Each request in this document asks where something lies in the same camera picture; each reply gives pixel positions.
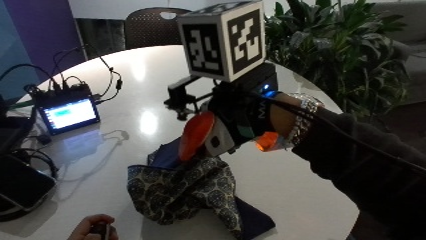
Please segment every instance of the table surface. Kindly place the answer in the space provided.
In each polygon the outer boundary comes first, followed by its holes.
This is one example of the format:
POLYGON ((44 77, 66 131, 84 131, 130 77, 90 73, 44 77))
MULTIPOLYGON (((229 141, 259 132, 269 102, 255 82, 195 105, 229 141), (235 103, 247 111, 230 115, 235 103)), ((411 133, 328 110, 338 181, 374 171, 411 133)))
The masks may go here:
MULTIPOLYGON (((185 122, 162 103, 169 97, 166 86, 189 75, 182 47, 134 49, 103 59, 122 76, 122 90, 111 101, 98 105, 99 124, 54 136, 42 149, 60 167, 56 194, 25 217, 0 223, 0 239, 66 239, 81 218, 95 213, 115 217, 123 240, 233 239, 210 210, 173 225, 157 225, 135 212, 126 192, 127 166, 145 164, 146 155, 182 132, 185 122)), ((278 66, 277 73, 281 91, 305 92, 339 112, 302 77, 278 66)), ((77 76, 93 93, 102 93, 109 82, 109 72, 98 59, 70 68, 64 75, 77 76)), ((202 78, 189 86, 187 93, 201 96, 211 87, 211 80, 202 78)), ((44 128, 38 119, 33 132, 44 128)), ((40 147, 36 142, 28 144, 40 147)), ((331 182, 310 171, 308 162, 291 151, 262 153, 253 143, 221 158, 235 177, 237 195, 277 224, 257 239, 344 239, 358 209, 331 182)))

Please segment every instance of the fiducial marker cube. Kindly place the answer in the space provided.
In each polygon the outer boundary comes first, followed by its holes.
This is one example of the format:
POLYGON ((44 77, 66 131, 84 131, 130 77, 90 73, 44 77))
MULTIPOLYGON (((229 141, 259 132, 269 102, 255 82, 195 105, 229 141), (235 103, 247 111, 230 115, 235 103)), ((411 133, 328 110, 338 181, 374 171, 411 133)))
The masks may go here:
POLYGON ((231 82, 265 61, 261 1, 217 4, 177 21, 191 75, 231 82))

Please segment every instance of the black chair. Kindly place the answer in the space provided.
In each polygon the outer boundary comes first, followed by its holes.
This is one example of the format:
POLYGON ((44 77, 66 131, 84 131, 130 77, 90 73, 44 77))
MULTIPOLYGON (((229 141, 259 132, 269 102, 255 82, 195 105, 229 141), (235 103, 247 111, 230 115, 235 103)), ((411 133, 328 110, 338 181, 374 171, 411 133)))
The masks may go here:
POLYGON ((125 19, 125 48, 179 45, 177 15, 190 12, 179 8, 146 8, 134 11, 125 19))

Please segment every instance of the white wall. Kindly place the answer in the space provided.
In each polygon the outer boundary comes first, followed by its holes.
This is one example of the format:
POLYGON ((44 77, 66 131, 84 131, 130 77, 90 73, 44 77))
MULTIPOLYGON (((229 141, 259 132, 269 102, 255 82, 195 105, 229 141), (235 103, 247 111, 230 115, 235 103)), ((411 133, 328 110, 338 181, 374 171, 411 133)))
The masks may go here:
MULTIPOLYGON (((74 18, 125 19, 126 16, 141 8, 147 7, 177 7, 197 10, 223 2, 238 2, 243 0, 68 0, 74 18)), ((279 1, 286 6, 285 0, 263 0, 265 13, 270 15, 279 1)), ((398 0, 374 0, 374 2, 395 2, 398 0)))

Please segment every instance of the leaves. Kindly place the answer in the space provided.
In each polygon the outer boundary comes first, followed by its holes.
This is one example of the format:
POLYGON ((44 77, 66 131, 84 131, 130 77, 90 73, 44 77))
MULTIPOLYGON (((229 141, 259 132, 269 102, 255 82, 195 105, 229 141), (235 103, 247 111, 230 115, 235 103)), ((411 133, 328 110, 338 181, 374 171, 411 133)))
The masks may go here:
POLYGON ((386 112, 406 97, 408 75, 392 56, 383 34, 400 30, 400 16, 380 17, 374 3, 308 6, 287 0, 285 12, 265 18, 266 57, 308 79, 344 112, 355 116, 386 112))

